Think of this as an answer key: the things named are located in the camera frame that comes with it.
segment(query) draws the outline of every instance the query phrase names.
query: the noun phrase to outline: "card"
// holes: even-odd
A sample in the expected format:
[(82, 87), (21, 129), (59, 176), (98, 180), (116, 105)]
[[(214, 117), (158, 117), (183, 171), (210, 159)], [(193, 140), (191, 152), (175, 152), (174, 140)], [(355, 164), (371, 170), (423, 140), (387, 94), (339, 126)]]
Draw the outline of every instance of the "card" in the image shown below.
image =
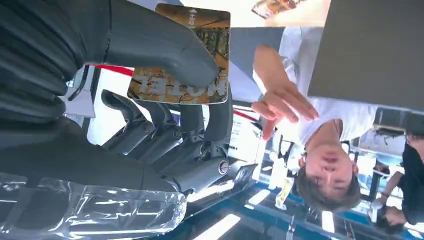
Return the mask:
[(230, 13), (160, 3), (156, 12), (190, 28), (203, 42), (219, 67), (219, 74), (206, 88), (181, 84), (158, 67), (137, 67), (129, 84), (131, 99), (169, 104), (219, 104), (228, 99)]

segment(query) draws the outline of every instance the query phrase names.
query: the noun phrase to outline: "red stripe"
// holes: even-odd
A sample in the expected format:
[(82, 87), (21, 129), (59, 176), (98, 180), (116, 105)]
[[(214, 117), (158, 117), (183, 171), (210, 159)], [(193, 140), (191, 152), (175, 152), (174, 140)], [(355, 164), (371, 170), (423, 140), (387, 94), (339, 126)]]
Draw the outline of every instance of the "red stripe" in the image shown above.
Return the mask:
[(96, 68), (99, 68), (99, 69), (107, 69), (107, 70), (110, 70), (110, 71), (113, 71), (113, 72), (116, 72), (116, 73), (120, 73), (120, 74), (123, 74), (123, 75), (130, 76), (130, 77), (132, 77), (133, 73), (134, 73), (133, 70), (128, 69), (128, 68), (123, 67), (123, 66), (112, 66), (112, 65), (94, 65), (94, 66)]

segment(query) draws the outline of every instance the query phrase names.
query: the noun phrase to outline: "man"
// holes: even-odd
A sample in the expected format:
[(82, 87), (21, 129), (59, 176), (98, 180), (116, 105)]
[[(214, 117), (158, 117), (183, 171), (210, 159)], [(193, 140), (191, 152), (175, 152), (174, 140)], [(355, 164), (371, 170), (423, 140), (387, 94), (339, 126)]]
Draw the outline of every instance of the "man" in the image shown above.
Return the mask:
[[(322, 33), (322, 28), (288, 27), (279, 53), (265, 45), (257, 48), (253, 78), (264, 96), (252, 108), (267, 119), (264, 139), (277, 127), (285, 139), (305, 147), (296, 186), (306, 203), (339, 211), (360, 200), (358, 167), (341, 141), (364, 134), (373, 125), (377, 107), (307, 97)], [(343, 54), (337, 57), (343, 61)]]
[(424, 137), (409, 135), (402, 159), (405, 174), (395, 172), (377, 199), (385, 205), (396, 186), (402, 189), (402, 210), (390, 206), (385, 214), (391, 226), (424, 222)]

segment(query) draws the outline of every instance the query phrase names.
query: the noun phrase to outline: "raised hand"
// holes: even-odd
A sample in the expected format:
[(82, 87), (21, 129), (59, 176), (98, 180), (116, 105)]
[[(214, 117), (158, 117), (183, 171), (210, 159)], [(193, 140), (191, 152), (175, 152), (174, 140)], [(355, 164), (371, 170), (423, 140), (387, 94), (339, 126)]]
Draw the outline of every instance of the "raised hand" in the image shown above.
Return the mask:
[(267, 91), (260, 101), (252, 103), (252, 109), (266, 118), (263, 126), (263, 139), (268, 140), (276, 125), (287, 118), (292, 123), (299, 121), (299, 116), (307, 120), (314, 120), (319, 117), (317, 110), (298, 91), (297, 86), (286, 81), (280, 83), (278, 89)]

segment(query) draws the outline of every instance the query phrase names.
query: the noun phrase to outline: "man's hair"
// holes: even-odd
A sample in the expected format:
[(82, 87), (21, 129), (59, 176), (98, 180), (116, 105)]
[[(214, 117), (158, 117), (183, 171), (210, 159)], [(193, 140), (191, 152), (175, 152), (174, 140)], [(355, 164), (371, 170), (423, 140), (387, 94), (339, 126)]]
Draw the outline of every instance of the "man's hair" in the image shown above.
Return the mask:
[(370, 216), (367, 214), (366, 216), (369, 223), (380, 233), (386, 235), (401, 234), (404, 231), (404, 224), (390, 225), (386, 218), (386, 211), (386, 205), (384, 205), (381, 209), (378, 210), (376, 222), (372, 222)]
[(294, 183), (305, 203), (317, 211), (343, 211), (355, 207), (361, 200), (361, 187), (355, 175), (352, 176), (346, 195), (339, 199), (324, 196), (318, 184), (307, 178), (305, 167), (299, 169)]

